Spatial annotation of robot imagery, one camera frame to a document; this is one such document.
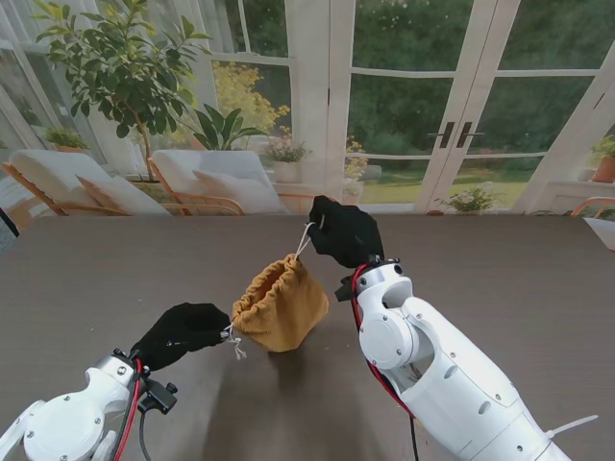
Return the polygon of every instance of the wire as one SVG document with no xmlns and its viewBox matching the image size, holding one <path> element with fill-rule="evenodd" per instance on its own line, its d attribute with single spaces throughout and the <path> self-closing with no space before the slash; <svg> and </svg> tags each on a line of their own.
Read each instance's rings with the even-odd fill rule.
<svg viewBox="0 0 615 461">
<path fill-rule="evenodd" d="M 136 404 L 138 403 L 138 398 L 140 397 L 139 390 L 141 386 L 141 373 L 143 373 L 143 364 L 141 363 L 141 360 L 139 358 L 135 359 L 135 363 L 136 363 L 136 374 L 135 374 L 136 381 L 131 391 L 131 395 L 129 396 L 130 410 L 127 411 L 126 414 L 124 415 L 124 420 L 122 421 L 122 426 L 119 431 L 119 439 L 116 442 L 116 446 L 113 451 L 114 456 L 110 458 L 113 461 L 119 461 L 120 458 L 122 457 L 122 453 L 124 452 L 124 448 L 126 447 L 126 442 L 128 442 L 128 437 L 130 436 L 130 433 L 131 433 L 131 427 L 133 426 L 133 420 L 135 419 Z"/>
<path fill-rule="evenodd" d="M 141 445 L 141 451 L 146 461 L 152 461 L 150 453 L 145 447 L 145 413 L 141 413 L 141 421 L 138 424 L 138 442 Z"/>
<path fill-rule="evenodd" d="M 360 312 L 358 310 L 358 301 L 357 301 L 357 280 L 359 276 L 361 275 L 361 273 L 365 269 L 367 269 L 367 267 L 368 267 L 368 264 L 361 264 L 360 266 L 358 266 L 357 270 L 353 274 L 353 280 L 351 283 L 351 288 L 352 288 L 352 293 L 353 293 L 353 296 L 351 297 L 351 303 L 353 305 L 353 315 L 355 316 L 355 324 L 357 325 L 357 330 L 360 330 L 360 327 L 361 327 L 361 317 L 360 317 Z M 419 451 L 418 451 L 418 447 L 416 444 L 416 432 L 414 430 L 414 415 L 408 409 L 406 404 L 397 395 L 397 392 L 395 392 L 393 385 L 386 378 L 386 376 L 384 376 L 380 372 L 380 370 L 376 368 L 376 366 L 374 366 L 373 363 L 370 363 L 369 360 L 367 361 L 367 366 L 369 367 L 370 371 L 372 372 L 372 375 L 374 375 L 376 380 L 382 385 L 382 387 L 384 387 L 384 390 L 386 390 L 388 395 L 391 396 L 391 398 L 393 398 L 393 400 L 397 402 L 407 412 L 408 416 L 410 417 L 410 434 L 412 437 L 412 449 L 414 451 L 414 460 L 419 461 Z"/>
</svg>

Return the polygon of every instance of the white planter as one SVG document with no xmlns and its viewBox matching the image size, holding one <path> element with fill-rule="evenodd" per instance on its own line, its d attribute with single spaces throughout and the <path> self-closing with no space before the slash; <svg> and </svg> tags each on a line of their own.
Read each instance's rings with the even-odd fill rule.
<svg viewBox="0 0 615 461">
<path fill-rule="evenodd" d="M 301 163 L 287 161 L 274 161 L 273 171 L 276 173 L 276 182 L 301 182 Z"/>
</svg>

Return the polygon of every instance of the white drawstring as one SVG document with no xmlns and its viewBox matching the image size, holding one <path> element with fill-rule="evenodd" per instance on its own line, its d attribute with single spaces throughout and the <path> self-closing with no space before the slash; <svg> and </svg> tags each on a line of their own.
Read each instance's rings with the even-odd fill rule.
<svg viewBox="0 0 615 461">
<path fill-rule="evenodd" d="M 301 241 L 299 242 L 299 247 L 297 247 L 297 251 L 295 252 L 295 259 L 297 259 L 297 256 L 299 256 L 301 254 L 301 252 L 308 246 L 309 243 L 309 237 L 306 240 L 306 237 L 308 236 L 308 229 L 309 226 L 311 226 L 312 224 L 316 224 L 316 223 L 307 223 L 306 224 L 306 228 L 304 230 L 304 234 L 301 236 Z"/>
<path fill-rule="evenodd" d="M 233 324 L 230 324 L 228 327 L 224 328 L 224 331 L 227 331 L 229 336 L 227 337 L 227 343 L 234 344 L 234 355 L 237 357 L 237 360 L 241 360 L 242 358 L 247 358 L 248 354 L 241 350 L 239 344 L 241 344 L 241 338 L 235 338 L 233 336 Z"/>
</svg>

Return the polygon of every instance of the glass door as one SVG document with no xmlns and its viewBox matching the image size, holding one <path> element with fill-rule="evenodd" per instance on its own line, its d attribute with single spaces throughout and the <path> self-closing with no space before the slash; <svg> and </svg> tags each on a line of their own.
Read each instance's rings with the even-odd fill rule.
<svg viewBox="0 0 615 461">
<path fill-rule="evenodd" d="M 496 3 L 332 2 L 330 195 L 370 211 L 426 208 Z"/>
<path fill-rule="evenodd" d="M 428 208 L 482 187 L 495 195 L 494 208 L 525 211 L 520 198 L 541 161 L 582 128 L 579 108 L 598 104 L 610 82 L 613 19 L 610 0 L 498 4 Z"/>
</svg>

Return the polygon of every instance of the drawstring bag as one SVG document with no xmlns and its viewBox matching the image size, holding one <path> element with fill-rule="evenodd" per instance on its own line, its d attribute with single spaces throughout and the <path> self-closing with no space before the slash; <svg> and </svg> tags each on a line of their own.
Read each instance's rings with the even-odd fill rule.
<svg viewBox="0 0 615 461">
<path fill-rule="evenodd" d="M 325 290 L 298 258 L 308 227 L 297 253 L 269 264 L 233 304 L 232 329 L 270 352 L 297 349 L 329 311 Z"/>
</svg>

